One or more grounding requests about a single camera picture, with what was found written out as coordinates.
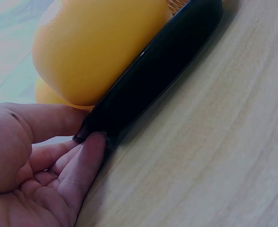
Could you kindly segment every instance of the yellow object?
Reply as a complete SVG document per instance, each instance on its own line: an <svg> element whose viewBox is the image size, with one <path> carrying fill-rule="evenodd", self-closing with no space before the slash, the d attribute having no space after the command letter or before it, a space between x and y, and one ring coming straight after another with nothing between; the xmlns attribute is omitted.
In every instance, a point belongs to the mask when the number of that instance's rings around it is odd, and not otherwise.
<svg viewBox="0 0 278 227"><path fill-rule="evenodd" d="M43 104L64 104L76 109L92 110L93 106L72 105L59 97L40 77L38 77L35 86L35 98L37 103Z"/></svg>
<svg viewBox="0 0 278 227"><path fill-rule="evenodd" d="M171 16L166 0L56 0L36 30L34 65L68 103L95 105Z"/></svg>

